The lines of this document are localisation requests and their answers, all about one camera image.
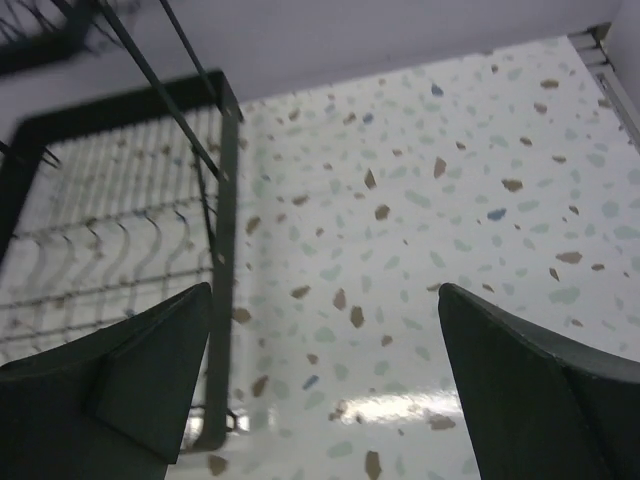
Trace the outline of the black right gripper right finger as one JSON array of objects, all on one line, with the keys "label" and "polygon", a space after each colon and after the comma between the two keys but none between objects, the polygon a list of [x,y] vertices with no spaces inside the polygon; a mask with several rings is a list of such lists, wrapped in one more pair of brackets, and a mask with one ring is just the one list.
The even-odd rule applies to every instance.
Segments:
[{"label": "black right gripper right finger", "polygon": [[484,479],[636,479],[639,365],[445,283],[438,313]]}]

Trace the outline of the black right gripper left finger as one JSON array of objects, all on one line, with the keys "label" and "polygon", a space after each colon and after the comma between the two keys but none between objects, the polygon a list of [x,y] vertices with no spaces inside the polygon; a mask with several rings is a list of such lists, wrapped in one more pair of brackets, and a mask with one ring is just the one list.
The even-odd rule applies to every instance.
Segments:
[{"label": "black right gripper left finger", "polygon": [[1,367],[4,479],[162,479],[208,337],[208,284]]}]

